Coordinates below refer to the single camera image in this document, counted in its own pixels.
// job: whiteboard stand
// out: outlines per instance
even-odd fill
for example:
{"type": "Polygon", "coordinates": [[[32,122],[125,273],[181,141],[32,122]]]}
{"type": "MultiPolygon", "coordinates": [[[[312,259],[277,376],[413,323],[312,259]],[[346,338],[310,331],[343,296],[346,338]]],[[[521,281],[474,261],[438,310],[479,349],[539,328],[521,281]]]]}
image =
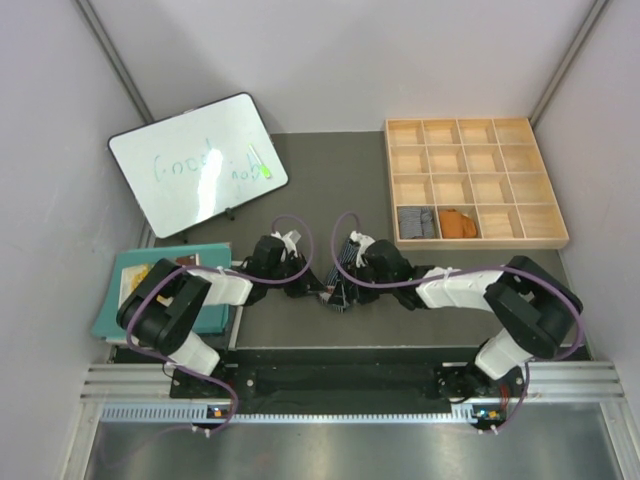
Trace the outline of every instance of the whiteboard stand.
{"type": "Polygon", "coordinates": [[[159,238],[289,181],[247,93],[115,135],[109,149],[159,238]]]}

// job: wooden shelf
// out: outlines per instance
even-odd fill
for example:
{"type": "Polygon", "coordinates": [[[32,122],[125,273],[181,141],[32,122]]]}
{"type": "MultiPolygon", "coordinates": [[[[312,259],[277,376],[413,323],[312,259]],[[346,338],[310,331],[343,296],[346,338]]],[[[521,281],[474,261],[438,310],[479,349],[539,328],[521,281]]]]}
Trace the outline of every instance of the wooden shelf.
{"type": "Polygon", "coordinates": [[[569,241],[527,119],[398,119],[387,121],[385,133],[398,248],[562,248],[569,241]],[[402,207],[429,208],[436,238],[400,238],[402,207]],[[449,209],[475,222],[476,238],[441,238],[438,214],[449,209]]]}

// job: teal box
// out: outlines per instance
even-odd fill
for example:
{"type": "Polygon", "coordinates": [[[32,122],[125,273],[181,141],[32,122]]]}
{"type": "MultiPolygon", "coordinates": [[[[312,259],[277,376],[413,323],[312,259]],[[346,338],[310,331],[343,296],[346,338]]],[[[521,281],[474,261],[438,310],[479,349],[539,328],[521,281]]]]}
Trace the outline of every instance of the teal box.
{"type": "MultiPolygon", "coordinates": [[[[196,254],[199,256],[199,265],[213,268],[229,268],[231,266],[231,249],[228,245],[222,243],[147,248],[118,254],[107,297],[98,318],[91,328],[91,334],[109,343],[126,342],[125,331],[116,323],[123,269],[142,264],[154,264],[162,258],[175,259],[196,254]]],[[[193,331],[198,334],[220,333],[224,330],[228,318],[228,305],[202,307],[193,326],[193,331]]]]}

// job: teal book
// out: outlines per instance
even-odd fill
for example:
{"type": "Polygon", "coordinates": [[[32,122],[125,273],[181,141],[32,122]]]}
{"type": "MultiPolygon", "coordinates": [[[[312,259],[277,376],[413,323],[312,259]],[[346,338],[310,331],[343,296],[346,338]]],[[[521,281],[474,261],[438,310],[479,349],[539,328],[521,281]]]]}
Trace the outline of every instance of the teal book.
{"type": "MultiPolygon", "coordinates": [[[[91,329],[93,336],[109,343],[126,342],[125,331],[116,323],[118,308],[151,267],[162,258],[168,258],[182,265],[197,264],[213,268],[228,268],[231,266],[231,249],[226,244],[217,243],[147,248],[120,253],[116,257],[107,297],[91,329]]],[[[228,305],[202,307],[193,330],[198,334],[220,333],[224,330],[228,318],[228,305]]]]}

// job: striped cloth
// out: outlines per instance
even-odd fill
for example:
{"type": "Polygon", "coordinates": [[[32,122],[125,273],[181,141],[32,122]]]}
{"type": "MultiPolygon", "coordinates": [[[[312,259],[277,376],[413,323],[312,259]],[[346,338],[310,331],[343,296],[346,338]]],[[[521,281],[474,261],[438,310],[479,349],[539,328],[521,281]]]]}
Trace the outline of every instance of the striped cloth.
{"type": "Polygon", "coordinates": [[[433,214],[428,207],[398,207],[400,238],[436,238],[433,214]]]}
{"type": "MultiPolygon", "coordinates": [[[[357,243],[353,243],[349,240],[349,237],[347,237],[338,254],[338,262],[340,262],[340,265],[345,268],[347,265],[355,262],[359,249],[360,246],[357,243]]],[[[318,294],[318,300],[320,300],[323,305],[340,313],[351,306],[346,300],[342,275],[335,265],[329,271],[329,275],[327,275],[324,284],[328,291],[318,294]]]]}

